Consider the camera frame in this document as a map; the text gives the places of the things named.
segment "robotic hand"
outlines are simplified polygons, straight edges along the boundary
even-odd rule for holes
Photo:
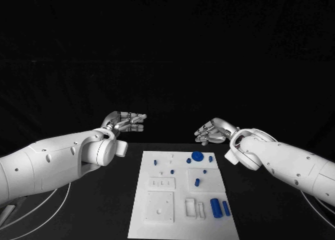
[[[239,129],[213,118],[194,132],[196,142],[222,143],[229,139],[225,158],[251,170],[261,165],[269,174],[335,206],[335,163],[308,151],[278,142],[258,129]]]
[[[42,139],[0,158],[0,205],[47,192],[123,157],[126,142],[119,132],[142,131],[145,114],[113,111],[100,128]]]

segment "white cable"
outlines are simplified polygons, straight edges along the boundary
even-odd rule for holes
[[[2,227],[0,227],[0,230],[2,230],[3,228],[6,228],[8,226],[11,226],[16,221],[19,221],[25,216],[28,216],[37,209],[38,207],[44,204],[44,202],[50,199],[50,197],[53,196],[56,190],[51,192],[51,194],[48,195],[48,197],[45,198],[45,200],[41,202],[41,204],[22,216],[19,217],[16,220],[14,220],[12,222],[9,222],[8,224],[5,224]]]
[[[61,207],[61,205],[63,205],[63,203],[64,203],[64,201],[66,201],[66,198],[67,198],[67,193],[66,193],[64,199],[63,199],[63,201],[61,201],[60,207]],[[32,231],[35,231],[35,230],[48,222],[48,220],[53,218],[53,216],[56,215],[56,213],[57,213],[58,210],[60,210],[60,207],[57,208],[56,212],[53,213],[53,215],[51,215],[51,217],[47,219],[47,221],[45,221],[34,230],[31,230],[28,233],[25,233],[24,235],[21,235],[21,236],[9,239],[9,240],[15,240],[15,239],[21,238],[22,236],[25,236],[27,234],[29,234]]]
[[[308,202],[308,199],[305,198],[305,201],[307,201],[307,203],[310,204],[310,206],[311,206],[311,208],[313,208],[313,210],[316,211],[316,213],[318,214],[318,216],[323,218],[323,220],[327,222],[327,224],[335,228],[335,226],[330,224],[330,222],[326,220],[326,218],[321,216],[321,214],[318,213],[318,211],[316,210],[316,208],[313,207],[313,205],[311,205],[311,203]]]
[[[320,202],[320,200],[316,198],[316,200],[318,201],[318,203],[323,205],[323,207],[335,214],[335,211]]]

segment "white rectangular piece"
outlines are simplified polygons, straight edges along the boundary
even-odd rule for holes
[[[197,203],[197,220],[203,220],[204,219],[204,210],[203,210],[203,203],[199,202]]]
[[[174,222],[173,192],[147,192],[144,221],[154,224],[171,224]]]
[[[139,165],[139,175],[135,190],[135,198],[132,205],[131,223],[128,229],[128,239],[161,239],[161,240],[239,240],[233,217],[235,212],[230,211],[230,202],[227,202],[225,188],[222,191],[206,192],[206,191],[188,191],[188,177],[187,169],[200,169],[207,172],[209,177],[214,178],[217,184],[222,183],[220,174],[217,171],[217,162],[212,152],[203,152],[201,161],[190,161],[186,163],[186,159],[191,158],[191,152],[180,151],[144,151]],[[148,206],[148,192],[151,188],[148,186],[149,178],[174,178],[174,190],[158,189],[154,190],[164,194],[167,191],[173,191],[173,222],[164,223],[162,221],[157,224],[157,221],[145,221],[145,210],[151,209],[149,217],[157,218],[155,207]],[[162,204],[164,196],[158,196],[158,204]],[[222,218],[213,218],[210,199],[216,198],[219,202],[226,201],[230,216],[222,216]],[[194,200],[196,219],[186,218],[184,199]],[[201,210],[199,210],[201,203],[203,205],[203,220]]]
[[[174,190],[175,182],[173,177],[149,177],[148,188],[152,190]]]
[[[225,192],[225,185],[217,169],[188,168],[187,177],[190,192]],[[194,186],[196,179],[199,179],[199,186]]]
[[[187,219],[196,219],[196,207],[194,207],[194,199],[184,199],[184,215]]]

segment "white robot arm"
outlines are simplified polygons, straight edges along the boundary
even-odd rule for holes
[[[335,206],[335,163],[308,151],[278,142],[258,129],[239,129],[213,118],[194,132],[196,142],[222,143],[229,139],[225,158],[251,170],[262,165],[269,174]]]
[[[123,157],[126,142],[119,132],[142,131],[135,124],[145,114],[113,111],[100,128],[47,138],[0,158],[0,205],[11,199],[47,192]]]

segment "white board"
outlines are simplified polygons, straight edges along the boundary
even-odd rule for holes
[[[210,199],[217,198],[219,203],[226,201],[227,208],[230,205],[226,199],[225,187],[217,171],[217,163],[212,152],[203,152],[204,159],[199,162],[193,161],[186,163],[186,159],[191,158],[191,152],[165,152],[165,151],[144,151],[139,166],[138,183],[135,190],[134,206],[131,223],[128,230],[129,239],[164,239],[164,240],[238,240],[238,233],[235,229],[235,223],[232,215],[225,215],[223,206],[220,204],[222,218],[213,218]],[[207,183],[209,186],[219,184],[222,191],[216,189],[212,192],[207,191],[190,191],[188,169],[191,170],[191,178],[199,174],[197,171],[206,170],[206,174],[200,177],[199,187],[201,183]],[[174,189],[149,188],[149,180],[152,178],[173,178]],[[170,209],[164,207],[167,205],[151,206],[148,201],[148,193],[164,192],[173,193],[173,222],[167,218]],[[154,197],[160,199],[158,204],[164,204],[167,196],[157,196],[162,193],[154,193]],[[196,218],[186,217],[186,199],[194,199]],[[199,215],[199,203],[201,203],[203,212]],[[151,221],[147,221],[147,212],[149,211]]]

